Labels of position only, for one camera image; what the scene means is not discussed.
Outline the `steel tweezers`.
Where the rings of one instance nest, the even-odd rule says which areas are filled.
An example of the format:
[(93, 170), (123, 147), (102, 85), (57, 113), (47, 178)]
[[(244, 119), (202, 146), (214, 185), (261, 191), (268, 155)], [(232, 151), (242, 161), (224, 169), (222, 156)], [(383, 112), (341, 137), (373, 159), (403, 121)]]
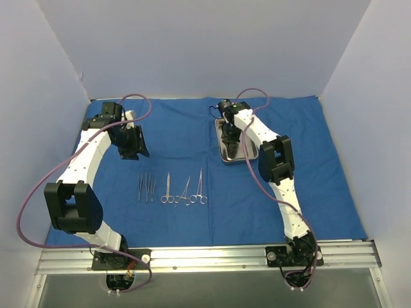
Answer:
[(138, 201), (141, 201), (141, 193), (142, 193), (142, 188), (143, 188), (143, 179), (144, 179), (144, 175), (139, 175), (138, 176)]
[(156, 180), (150, 180), (150, 201), (154, 201)]
[(146, 173), (146, 174), (145, 174), (145, 195), (146, 195), (146, 202), (148, 202), (148, 200), (149, 200), (150, 190), (151, 190), (151, 174), (150, 174), (150, 173)]

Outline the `stainless steel instrument tray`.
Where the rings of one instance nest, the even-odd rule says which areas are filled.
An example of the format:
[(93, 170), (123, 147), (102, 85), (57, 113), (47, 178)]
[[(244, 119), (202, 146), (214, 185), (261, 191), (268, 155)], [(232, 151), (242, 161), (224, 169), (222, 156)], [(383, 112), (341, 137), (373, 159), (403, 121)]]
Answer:
[[(245, 162), (245, 154), (242, 148), (242, 142), (235, 143), (234, 147), (231, 147), (229, 151), (226, 145), (223, 143), (223, 124), (225, 123), (224, 119), (216, 119), (214, 121), (214, 126), (216, 129), (216, 136), (218, 140), (218, 147), (220, 152), (220, 158), (224, 164), (239, 164)], [(258, 158), (259, 151), (258, 147), (254, 142), (248, 137), (245, 137), (245, 147), (247, 149), (249, 160), (255, 160)]]

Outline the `steel surgical scissors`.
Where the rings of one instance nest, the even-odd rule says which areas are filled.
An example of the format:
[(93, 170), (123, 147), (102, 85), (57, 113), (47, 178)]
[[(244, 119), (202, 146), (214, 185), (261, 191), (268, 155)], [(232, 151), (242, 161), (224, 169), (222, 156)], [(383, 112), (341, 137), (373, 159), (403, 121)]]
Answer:
[(167, 174), (166, 178), (166, 193), (161, 197), (161, 203), (173, 203), (174, 196), (171, 195), (171, 176), (170, 173)]

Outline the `blue surgical drape cloth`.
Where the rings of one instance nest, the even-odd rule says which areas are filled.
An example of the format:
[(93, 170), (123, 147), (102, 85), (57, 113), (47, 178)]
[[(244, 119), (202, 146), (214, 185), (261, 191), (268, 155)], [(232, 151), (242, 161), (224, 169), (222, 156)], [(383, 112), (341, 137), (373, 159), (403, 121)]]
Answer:
[[(149, 157), (123, 160), (116, 147), (105, 153), (93, 190), (103, 207), (104, 221), (123, 234), (130, 246), (227, 246), (284, 241), (283, 220), (267, 192), (256, 164), (224, 164), (220, 158), (214, 112), (216, 98), (128, 99), (123, 105), (138, 115)], [(249, 98), (247, 103), (272, 131), (287, 135), (295, 161), (295, 191), (304, 217), (319, 240), (367, 237), (349, 191), (320, 101), (304, 98)], [(199, 202), (186, 206), (161, 203), (167, 174), (171, 195)], [(145, 174), (156, 180), (154, 201), (146, 202)], [(138, 176), (144, 175), (141, 201)]]

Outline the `steel forceps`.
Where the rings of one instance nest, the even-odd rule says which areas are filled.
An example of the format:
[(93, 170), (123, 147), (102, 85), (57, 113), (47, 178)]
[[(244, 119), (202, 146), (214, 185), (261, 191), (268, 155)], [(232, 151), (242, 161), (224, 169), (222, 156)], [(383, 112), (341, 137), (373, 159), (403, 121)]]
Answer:
[(199, 202), (202, 205), (205, 205), (207, 203), (208, 201), (207, 196), (204, 196), (202, 194), (202, 179), (203, 179), (203, 170), (201, 169), (200, 174), (199, 174), (199, 179), (198, 179), (197, 192), (190, 196), (189, 198), (190, 203)]
[(177, 196), (175, 197), (174, 203), (183, 202), (186, 206), (188, 206), (188, 205), (191, 204), (190, 197), (188, 196), (188, 188), (189, 188), (190, 180), (191, 180), (191, 177), (188, 178), (182, 194), (177, 195)]

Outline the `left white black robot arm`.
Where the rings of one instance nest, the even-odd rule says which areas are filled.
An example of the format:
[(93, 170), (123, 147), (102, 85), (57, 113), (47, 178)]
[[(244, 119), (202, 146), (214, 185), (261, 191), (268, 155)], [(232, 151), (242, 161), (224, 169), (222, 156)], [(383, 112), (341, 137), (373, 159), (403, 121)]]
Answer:
[(101, 112), (84, 122), (66, 170), (44, 188), (53, 228), (80, 237), (96, 248), (107, 247), (106, 260), (115, 269), (129, 263), (127, 243), (104, 222), (103, 207), (92, 187), (110, 146), (117, 147), (123, 160), (149, 157), (142, 129), (135, 120), (135, 112), (126, 111), (122, 104), (104, 102)]

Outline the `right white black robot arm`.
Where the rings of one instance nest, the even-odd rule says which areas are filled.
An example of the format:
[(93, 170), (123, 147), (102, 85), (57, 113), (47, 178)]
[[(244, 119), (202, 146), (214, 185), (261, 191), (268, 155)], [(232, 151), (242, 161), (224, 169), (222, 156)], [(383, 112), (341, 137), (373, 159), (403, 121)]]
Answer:
[(217, 109), (222, 122), (220, 149), (228, 160), (245, 160), (248, 156), (247, 141), (258, 149), (258, 171), (264, 182), (274, 192), (284, 225), (284, 235), (289, 244), (285, 257), (294, 265), (301, 264), (309, 255), (316, 255), (316, 240), (308, 224), (302, 218), (294, 185), (295, 163), (292, 143), (288, 136), (273, 132), (254, 114), (244, 101), (232, 103), (224, 99)]

